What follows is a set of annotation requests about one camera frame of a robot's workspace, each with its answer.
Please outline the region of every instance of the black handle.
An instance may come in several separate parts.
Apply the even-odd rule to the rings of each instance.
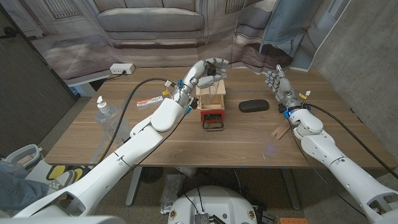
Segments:
[[[0,37],[0,39],[8,39],[8,38],[13,38],[16,37],[18,34],[18,31],[16,31],[12,27],[5,27],[4,28],[4,34],[3,36]]]
[[[221,123],[221,126],[217,126],[217,127],[205,127],[205,122],[209,121],[209,120],[213,120],[213,119],[218,119]],[[221,129],[224,127],[224,122],[221,119],[221,115],[220,114],[205,114],[204,118],[203,118],[203,124],[201,125],[203,127],[203,129]]]

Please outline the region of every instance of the pump dispenser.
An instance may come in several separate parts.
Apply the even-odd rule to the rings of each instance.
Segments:
[[[95,116],[95,121],[101,126],[105,134],[111,139],[121,115],[121,110],[118,106],[108,105],[103,101],[102,96],[98,97],[97,107],[99,112]],[[118,133],[113,141],[117,147],[123,145],[130,137],[131,126],[126,119],[122,120]]]

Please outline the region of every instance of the wooden stick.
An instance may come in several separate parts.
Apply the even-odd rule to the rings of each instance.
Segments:
[[[290,129],[290,124],[287,120],[285,120],[275,131],[271,133],[271,135],[278,140],[281,139],[281,137],[286,133],[287,130]]]

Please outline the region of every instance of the power strip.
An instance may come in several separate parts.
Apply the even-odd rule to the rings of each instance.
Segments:
[[[114,75],[120,75],[123,71],[126,71],[126,74],[132,74],[135,69],[133,63],[114,63],[110,68]]]

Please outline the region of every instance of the clear plastic bottle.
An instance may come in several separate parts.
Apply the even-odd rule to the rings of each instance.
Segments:
[[[200,90],[200,101],[203,105],[212,105],[216,98],[218,84],[220,82],[215,82],[208,88],[204,88]]]
[[[114,130],[118,126],[121,109],[115,105],[107,105],[102,100],[102,96],[98,97],[97,103],[99,112],[95,115],[95,121],[101,126],[102,130],[104,130],[106,135],[108,135],[108,137],[111,139],[114,134]],[[130,132],[130,123],[123,118],[113,143],[117,145],[117,147],[122,146],[123,143],[130,137]]]

